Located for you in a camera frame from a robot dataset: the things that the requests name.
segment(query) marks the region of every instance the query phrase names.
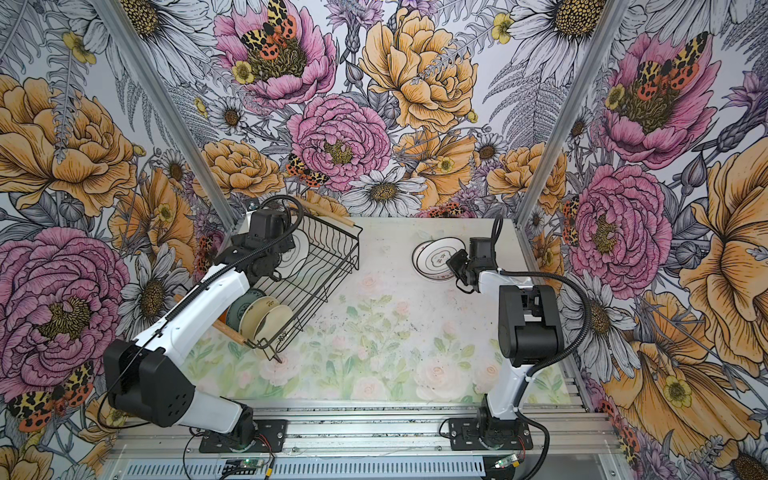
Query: orange and black butterfly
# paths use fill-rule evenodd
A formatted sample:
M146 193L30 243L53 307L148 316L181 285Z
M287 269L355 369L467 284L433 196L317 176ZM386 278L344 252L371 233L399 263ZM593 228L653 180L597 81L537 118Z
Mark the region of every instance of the orange and black butterfly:
M565 222L563 225L563 241L566 245L578 247L578 232L576 231L576 214L578 213L578 200L573 199L563 204Z
M640 87L637 97L649 101L656 94L664 95L671 88L682 90L699 73L699 58L707 47L709 32L702 31L696 38L685 44L675 58L663 65L655 61L644 61L637 66L637 80Z
M288 41L296 38L296 18L288 15L285 0L270 0L266 7L266 18L263 29L251 30L240 41L254 55L264 60L275 60L280 56L280 49L288 45Z
M53 415L65 416L69 410L83 405L94 389L94 364L86 362L51 392L28 392L8 402L8 411L19 420L24 433L42 430Z
M286 172L289 177L298 177L299 181L308 187L321 187L331 179L324 173L315 172L307 168L306 164L294 154L288 157Z

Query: printed pink rose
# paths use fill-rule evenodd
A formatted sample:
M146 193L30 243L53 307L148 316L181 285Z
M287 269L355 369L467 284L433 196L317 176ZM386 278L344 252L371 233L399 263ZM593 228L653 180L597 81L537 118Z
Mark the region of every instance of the printed pink rose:
M219 63L232 71L233 83L246 90L246 107L257 113L308 101L329 91L336 80L337 53L332 35L323 36L306 7L298 12L289 0L286 6L288 15L296 20L296 37L281 47L273 60L249 51L240 40L252 30L264 29L267 8L256 13L248 7L245 15L232 11L231 17L219 15L214 19L216 48L223 52Z
M672 45L671 39L659 43L657 36L644 33L637 38L608 79L611 89L605 109L591 129L598 144L628 162L643 162L657 170L672 163L704 133L717 111L707 108L707 102L720 62L710 64L711 35L699 35L693 42L692 56L700 56L687 84L675 89L664 80L653 94L640 94L638 66L646 61L663 66L687 46Z
M51 391L101 357L130 277L118 254L73 228L0 246L0 393Z
M325 186L346 192L349 182L389 163L389 136L372 108L337 94L317 97L288 120L293 153L329 177Z
M672 227L663 212L656 177L637 165L600 166L579 197L574 271L600 277L619 299L641 293L670 252Z

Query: dish rack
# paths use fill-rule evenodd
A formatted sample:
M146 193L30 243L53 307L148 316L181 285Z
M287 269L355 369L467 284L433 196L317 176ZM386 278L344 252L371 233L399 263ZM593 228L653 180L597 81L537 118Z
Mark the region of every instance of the dish rack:
M271 339L261 339L257 348L269 360L282 363L279 354L317 312L342 281L360 268L360 234L356 225L337 227L304 209L304 218L297 230L303 231L310 241L310 251L303 265L287 278L275 281L262 277L253 288L273 296L293 310L293 316Z

